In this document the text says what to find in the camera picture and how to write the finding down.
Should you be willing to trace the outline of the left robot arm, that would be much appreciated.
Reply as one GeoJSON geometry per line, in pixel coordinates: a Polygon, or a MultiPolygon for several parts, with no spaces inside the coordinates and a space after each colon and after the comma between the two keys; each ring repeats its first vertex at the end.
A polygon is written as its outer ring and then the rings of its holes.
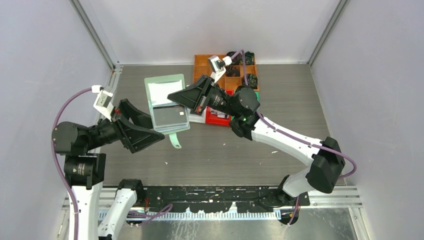
{"type": "Polygon", "coordinates": [[[70,239],[117,239],[130,209],[141,206],[146,200],[141,180],[123,179],[108,213],[99,220],[107,156],[93,153],[93,150],[121,142],[125,149],[137,153],[165,138],[154,130],[151,116],[137,109],[128,99],[122,99],[118,106],[109,105],[104,112],[106,118],[95,125],[64,121],[52,130],[53,152],[64,156],[63,179],[73,211],[70,239]]]}

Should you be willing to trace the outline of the red plastic bin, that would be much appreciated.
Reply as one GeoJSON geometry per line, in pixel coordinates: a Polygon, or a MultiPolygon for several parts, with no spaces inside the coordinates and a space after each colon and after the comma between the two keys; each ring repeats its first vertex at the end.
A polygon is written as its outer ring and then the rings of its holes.
{"type": "Polygon", "coordinates": [[[217,125],[223,127],[229,127],[232,116],[226,113],[219,112],[207,107],[204,111],[205,113],[205,123],[210,125],[217,125]]]}

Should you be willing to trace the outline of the green card holder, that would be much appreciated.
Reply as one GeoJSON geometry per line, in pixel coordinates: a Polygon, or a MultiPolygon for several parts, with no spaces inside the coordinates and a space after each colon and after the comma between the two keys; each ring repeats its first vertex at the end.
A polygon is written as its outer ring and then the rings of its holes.
{"type": "Polygon", "coordinates": [[[148,108],[152,118],[153,129],[159,133],[168,135],[173,147],[176,149],[181,149],[182,145],[178,140],[177,133],[189,130],[191,128],[188,117],[189,112],[187,108],[181,105],[186,109],[186,115],[188,118],[187,124],[159,128],[155,127],[154,125],[153,108],[161,106],[180,105],[176,102],[168,100],[167,96],[170,93],[185,89],[184,75],[180,73],[164,76],[146,77],[144,79],[144,84],[146,89],[148,108]]]}

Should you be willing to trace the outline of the white plastic bin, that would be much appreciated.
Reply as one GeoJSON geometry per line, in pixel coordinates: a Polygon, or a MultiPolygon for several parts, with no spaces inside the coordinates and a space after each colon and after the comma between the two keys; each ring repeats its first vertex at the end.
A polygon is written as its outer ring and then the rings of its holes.
{"type": "Polygon", "coordinates": [[[196,113],[193,110],[188,110],[188,119],[192,123],[205,124],[206,123],[206,110],[202,113],[196,113]]]}

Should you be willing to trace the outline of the green plastic bin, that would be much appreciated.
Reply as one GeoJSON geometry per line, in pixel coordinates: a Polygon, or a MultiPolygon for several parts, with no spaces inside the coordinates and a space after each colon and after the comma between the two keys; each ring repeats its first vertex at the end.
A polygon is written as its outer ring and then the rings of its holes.
{"type": "Polygon", "coordinates": [[[237,91],[230,100],[231,116],[230,126],[249,120],[261,105],[257,93],[250,88],[237,91]]]}

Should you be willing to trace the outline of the black card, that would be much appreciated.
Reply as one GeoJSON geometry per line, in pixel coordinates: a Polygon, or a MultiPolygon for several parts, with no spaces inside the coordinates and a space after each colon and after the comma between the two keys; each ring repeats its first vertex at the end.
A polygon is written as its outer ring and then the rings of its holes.
{"type": "Polygon", "coordinates": [[[188,123],[187,111],[182,105],[158,106],[153,109],[153,123],[156,128],[166,128],[188,123]]]}

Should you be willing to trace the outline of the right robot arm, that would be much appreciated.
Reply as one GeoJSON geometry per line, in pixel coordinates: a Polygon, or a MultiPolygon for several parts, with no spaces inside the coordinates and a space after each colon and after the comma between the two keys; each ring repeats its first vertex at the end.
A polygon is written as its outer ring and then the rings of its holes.
{"type": "Polygon", "coordinates": [[[260,102],[247,85],[228,94],[213,78],[203,74],[195,83],[168,94],[167,98],[196,113],[209,107],[230,115],[229,126],[236,136],[267,144],[301,161],[306,169],[285,177],[280,184],[277,198],[283,205],[291,205],[300,194],[312,190],[332,193],[345,167],[334,138],[307,137],[271,121],[258,112],[260,102]]]}

